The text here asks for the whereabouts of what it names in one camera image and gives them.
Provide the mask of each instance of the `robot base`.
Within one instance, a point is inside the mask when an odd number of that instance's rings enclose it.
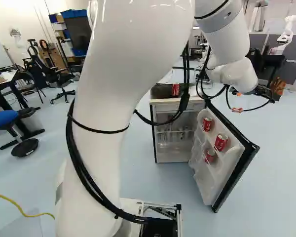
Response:
[[[122,208],[139,216],[159,218],[140,225],[123,220],[114,237],[182,237],[181,205],[163,205],[121,198]]]

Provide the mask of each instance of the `red can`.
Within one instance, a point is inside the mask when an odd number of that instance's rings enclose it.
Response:
[[[203,129],[205,132],[208,132],[211,130],[213,124],[213,119],[210,117],[205,117],[203,119]]]
[[[221,133],[218,134],[215,141],[215,148],[217,149],[217,151],[221,152],[225,148],[227,141],[228,141],[227,135],[221,134]]]
[[[215,161],[216,158],[216,153],[213,149],[209,149],[206,154],[205,154],[205,159],[204,161],[208,164],[211,164]]]
[[[179,96],[180,84],[172,84],[172,96]]]

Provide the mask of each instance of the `blue chair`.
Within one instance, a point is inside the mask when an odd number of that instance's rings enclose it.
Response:
[[[25,157],[34,152],[38,147],[38,139],[31,138],[22,141],[21,137],[13,129],[14,122],[19,119],[19,113],[14,110],[0,111],[0,130],[7,130],[19,143],[12,149],[14,157]]]

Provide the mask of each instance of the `floor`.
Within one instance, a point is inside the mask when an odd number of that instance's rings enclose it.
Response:
[[[66,89],[75,87],[76,82]],[[46,89],[45,93],[44,105],[37,95],[27,96],[30,106],[42,107],[37,115],[46,132],[37,137],[38,150],[26,159],[15,159],[10,149],[0,151],[0,194],[14,199],[30,213],[54,212],[55,176],[68,156],[65,121],[69,105],[62,99],[53,106],[49,104],[58,89]],[[139,111],[147,117],[148,99],[146,95],[138,104]],[[243,108],[263,101],[255,96],[230,97],[232,105]],[[123,146],[121,196],[181,203],[185,237],[296,237],[296,92],[285,91],[275,105],[243,114],[230,112],[224,96],[213,100],[213,104],[261,147],[219,213],[212,213],[202,203],[186,163],[154,163],[151,127],[136,116],[132,118]],[[0,135],[0,145],[10,140],[8,134]],[[0,199],[0,233],[9,226],[33,228],[32,222],[26,219],[15,225],[19,218],[18,210]],[[54,237],[54,228],[50,217],[40,218],[44,237]]]

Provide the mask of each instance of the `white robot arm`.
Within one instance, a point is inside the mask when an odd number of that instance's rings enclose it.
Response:
[[[282,55],[285,48],[293,41],[294,33],[292,29],[293,29],[293,23],[296,22],[296,15],[286,17],[285,22],[286,22],[285,30],[281,34],[281,36],[277,39],[277,42],[282,43],[283,45],[272,48],[270,51],[270,54]]]
[[[196,3],[197,21],[213,49],[211,79],[241,92],[253,90],[258,79],[244,58],[249,37],[240,1]],[[120,229],[122,218],[95,200],[90,194],[94,188],[82,185],[85,170],[72,154],[79,153],[97,187],[120,208],[125,130],[139,100],[180,56],[195,16],[193,0],[93,0],[88,9],[92,35],[71,107],[72,117],[84,128],[67,122],[72,160],[56,204],[58,237],[112,237]]]
[[[207,64],[208,77],[232,85],[239,92],[251,93],[258,78],[245,57],[250,40],[241,2],[215,0],[195,4],[195,19],[213,51]]]

